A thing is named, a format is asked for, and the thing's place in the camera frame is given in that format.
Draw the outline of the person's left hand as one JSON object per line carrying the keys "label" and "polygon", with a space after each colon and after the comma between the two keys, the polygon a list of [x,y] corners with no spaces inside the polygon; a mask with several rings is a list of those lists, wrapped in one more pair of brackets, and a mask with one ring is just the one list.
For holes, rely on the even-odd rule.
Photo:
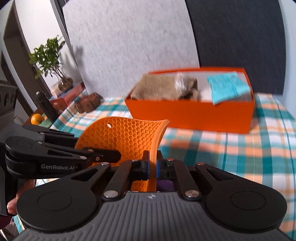
{"label": "person's left hand", "polygon": [[20,189],[18,190],[18,192],[16,193],[16,196],[14,199],[12,199],[10,202],[8,202],[7,204],[7,210],[8,210],[8,213],[9,214],[12,214],[12,215],[16,215],[17,212],[16,212],[16,204],[17,204],[17,201],[18,199],[20,198],[20,196],[27,190],[31,189],[31,188],[34,188],[36,185],[36,180],[35,179],[30,179],[30,180],[27,180],[21,187]]}

